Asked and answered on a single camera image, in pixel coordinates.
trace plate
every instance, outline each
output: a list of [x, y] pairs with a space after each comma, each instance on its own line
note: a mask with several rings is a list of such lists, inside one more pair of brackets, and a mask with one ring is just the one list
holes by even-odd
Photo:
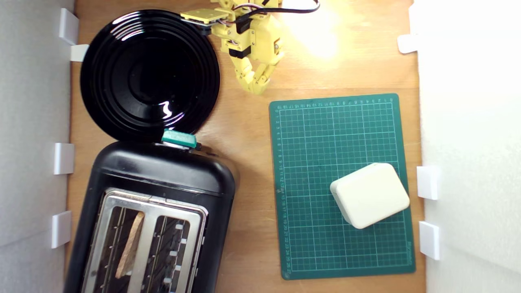
[[87, 111], [117, 140], [159, 142], [164, 129], [194, 133], [220, 85], [207, 37], [165, 10], [140, 10], [107, 24], [81, 68]]

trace cutting mat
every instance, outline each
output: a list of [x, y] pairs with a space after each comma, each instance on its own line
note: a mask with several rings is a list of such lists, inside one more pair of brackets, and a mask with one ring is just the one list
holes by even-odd
[[412, 273], [410, 208], [358, 230], [329, 185], [374, 162], [407, 186], [396, 94], [272, 102], [269, 107], [284, 279]]

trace white clip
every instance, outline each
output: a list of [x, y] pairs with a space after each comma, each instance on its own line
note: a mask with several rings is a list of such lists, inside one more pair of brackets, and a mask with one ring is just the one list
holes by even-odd
[[73, 62], [83, 62], [85, 54], [89, 49], [89, 45], [74, 45], [70, 47], [70, 60]]
[[70, 11], [62, 8], [60, 13], [59, 37], [71, 46], [76, 45], [78, 43], [79, 27], [80, 20]]
[[438, 200], [440, 170], [434, 166], [416, 167], [418, 196], [424, 199]]
[[425, 221], [420, 221], [419, 226], [420, 251], [434, 260], [440, 260], [440, 227]]
[[72, 228], [72, 213], [65, 211], [53, 216], [53, 227], [51, 232], [51, 248], [58, 248], [70, 241]]
[[398, 36], [398, 50], [402, 54], [412, 53], [418, 51], [419, 45], [419, 8], [418, 3], [413, 3], [409, 7], [409, 23], [410, 23], [410, 34], [403, 34]]
[[71, 174], [74, 172], [74, 144], [54, 144], [54, 175]]
[[398, 50], [402, 54], [412, 53], [418, 50], [418, 36], [403, 34], [398, 36]]

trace black cable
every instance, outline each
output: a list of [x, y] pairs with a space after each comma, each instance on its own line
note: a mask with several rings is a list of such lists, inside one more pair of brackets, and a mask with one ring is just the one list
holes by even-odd
[[316, 7], [312, 9], [291, 9], [291, 8], [259, 8], [253, 11], [248, 12], [247, 14], [241, 15], [234, 22], [243, 22], [246, 21], [250, 16], [259, 14], [259, 13], [269, 13], [269, 12], [278, 12], [278, 13], [312, 13], [317, 11], [320, 8], [320, 2], [318, 0], [314, 0], [317, 4]]

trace wooden table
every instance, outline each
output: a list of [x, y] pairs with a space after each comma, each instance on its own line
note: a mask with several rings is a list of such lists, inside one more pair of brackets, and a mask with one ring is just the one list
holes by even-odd
[[[286, 57], [262, 96], [242, 91], [231, 61], [218, 53], [222, 75], [219, 100], [197, 136], [202, 143], [237, 162], [241, 186], [231, 214], [217, 292], [425, 291], [425, 258], [418, 247], [418, 221], [424, 218], [424, 212], [423, 202], [416, 195], [416, 166], [421, 160], [417, 59], [415, 54], [401, 55], [396, 46], [396, 37], [408, 33], [407, 9], [411, 3], [412, 0], [327, 0], [312, 15], [278, 15], [284, 27]], [[77, 0], [80, 43], [89, 43], [104, 25], [134, 10], [186, 11], [215, 6], [207, 0]], [[94, 124], [83, 106], [80, 66], [72, 65], [71, 141], [76, 145], [76, 170], [70, 176], [67, 205], [73, 214], [73, 233], [94, 158], [114, 141]], [[401, 98], [416, 273], [283, 280], [277, 243], [269, 102], [387, 92], [395, 92]]]

